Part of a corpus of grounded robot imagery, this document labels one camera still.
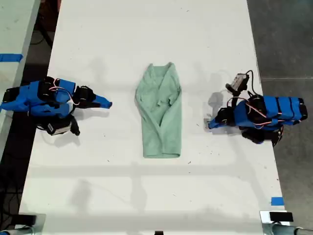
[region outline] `wire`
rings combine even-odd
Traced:
[[[36,43],[32,43],[32,42],[31,42],[30,45],[38,45],[38,44],[42,43],[42,42],[44,41],[44,39],[45,39],[45,38],[44,38],[44,36],[43,36],[43,38],[41,38],[41,40],[39,40],[39,41],[36,42]]]
[[[232,99],[234,99],[234,98],[243,99],[243,100],[245,100],[246,102],[249,103],[249,100],[247,100],[247,99],[245,99],[245,98],[241,98],[241,97],[239,97],[239,96],[234,96],[234,97],[230,98],[230,99],[227,101],[227,106],[228,106],[229,102],[230,102]]]
[[[261,113],[259,110],[257,110],[257,109],[254,108],[253,106],[251,106],[251,105],[249,105],[249,104],[247,104],[247,103],[246,103],[246,105],[247,105],[249,108],[251,108],[251,109],[253,109],[254,111],[256,111],[258,114],[260,114],[262,117],[267,118],[265,114]]]
[[[234,96],[234,97],[230,98],[230,99],[227,101],[227,106],[229,105],[229,102],[230,102],[233,98],[243,99],[243,100],[245,100],[246,102],[249,103],[249,100],[247,100],[247,99],[245,99],[245,98],[241,98],[241,97],[238,97],[238,96]],[[248,103],[246,103],[246,105],[250,108],[248,114],[251,112],[251,109],[253,109],[253,110],[256,111],[258,114],[260,114],[262,117],[267,118],[265,114],[263,114],[262,112],[260,112],[260,111],[257,110],[256,108],[254,108],[253,106],[249,105]]]
[[[34,46],[34,45],[38,45],[38,44],[42,43],[42,42],[44,41],[44,39],[45,39],[45,38],[43,37],[39,42],[37,42],[37,43],[31,43],[31,45],[33,45],[33,46]]]
[[[57,91],[58,89],[66,91],[68,93],[69,98],[72,101],[72,103],[75,104],[75,105],[79,105],[79,102],[77,104],[74,102],[72,95],[69,93],[69,91],[67,89],[64,89],[63,87],[57,87],[57,86],[49,88],[50,91]]]
[[[255,94],[257,94],[256,92],[255,92],[255,90],[254,90],[254,87],[253,87],[253,78],[254,78],[254,75],[253,75],[253,71],[252,70],[249,70],[248,72],[246,72],[246,75],[248,74],[248,73],[251,73],[251,79],[252,79],[252,85],[251,85],[251,87],[252,87],[252,91],[255,93]]]

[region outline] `green towel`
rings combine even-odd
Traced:
[[[181,153],[181,88],[175,65],[150,64],[136,90],[142,116],[143,156],[177,158]]]

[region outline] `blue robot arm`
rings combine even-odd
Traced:
[[[26,86],[7,89],[0,111],[5,109],[28,112],[37,125],[52,135],[64,133],[58,130],[65,130],[66,125],[66,130],[72,131],[73,127],[78,129],[77,122],[71,115],[76,108],[109,109],[112,106],[112,102],[95,95],[92,89],[75,86],[76,84],[70,81],[46,77]],[[73,103],[72,108],[68,103],[70,100]]]
[[[307,119],[304,101],[297,97],[262,96],[254,91],[255,94],[248,92],[250,98],[237,105],[238,96],[246,90],[248,79],[248,72],[238,74],[232,85],[226,85],[234,95],[231,106],[221,108],[217,116],[208,122],[208,128],[238,126],[243,137],[255,143],[272,140],[272,144],[276,145],[281,140],[284,125],[295,125]]]

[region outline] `white table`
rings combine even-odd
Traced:
[[[0,53],[22,54],[20,63],[0,63],[0,101],[6,89],[21,84],[28,47],[40,0],[0,0]],[[0,113],[0,161],[10,130],[12,115]]]
[[[182,155],[145,159],[135,90],[149,63],[169,61],[183,90]],[[64,0],[48,75],[113,106],[75,111],[79,137],[36,132],[20,212],[46,214],[45,235],[262,234],[259,211],[284,209],[270,205],[281,196],[271,143],[203,128],[249,69],[262,92],[245,0]]]

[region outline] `blue painter's tape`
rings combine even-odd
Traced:
[[[272,201],[270,202],[272,206],[283,206],[284,199],[282,197],[272,197]]]
[[[0,54],[0,62],[19,62],[22,59],[21,54]]]

